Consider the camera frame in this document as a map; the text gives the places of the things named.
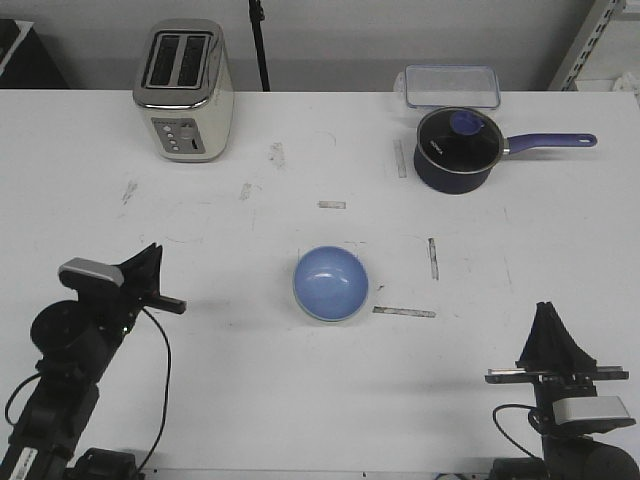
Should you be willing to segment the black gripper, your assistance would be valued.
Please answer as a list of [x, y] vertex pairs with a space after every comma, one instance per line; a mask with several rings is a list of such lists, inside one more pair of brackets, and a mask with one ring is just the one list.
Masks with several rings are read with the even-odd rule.
[[629, 420], [555, 423], [552, 409], [555, 401], [598, 397], [597, 381], [626, 380], [629, 373], [620, 366], [597, 368], [597, 361], [577, 345], [551, 302], [536, 304], [529, 336], [515, 365], [518, 368], [490, 369], [485, 381], [489, 384], [532, 384], [536, 406], [530, 423], [534, 429], [615, 430], [629, 425]]
[[146, 307], [178, 315], [186, 311], [184, 300], [160, 293], [162, 254], [162, 246], [152, 243], [118, 265], [124, 277], [121, 288], [110, 293], [78, 293], [79, 302], [89, 309], [109, 345], [123, 342]]

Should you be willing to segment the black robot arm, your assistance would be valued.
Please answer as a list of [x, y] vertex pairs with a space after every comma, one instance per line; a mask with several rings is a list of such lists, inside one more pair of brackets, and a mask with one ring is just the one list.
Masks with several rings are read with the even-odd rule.
[[540, 435], [542, 454], [521, 445], [521, 458], [497, 458], [490, 479], [637, 479], [639, 466], [623, 449], [592, 438], [633, 426], [617, 396], [597, 394], [597, 381], [626, 380], [620, 366], [600, 366], [565, 328], [553, 304], [540, 302], [529, 336], [513, 369], [490, 369], [489, 384], [533, 386], [535, 404], [525, 405]]
[[162, 254], [153, 243], [120, 264], [73, 258], [59, 267], [61, 284], [78, 297], [49, 305], [32, 323], [31, 340], [42, 357], [30, 378], [35, 389], [11, 424], [2, 478], [144, 478], [144, 465], [132, 453], [74, 453], [99, 399], [98, 384], [137, 316], [186, 310], [185, 301], [160, 292]]

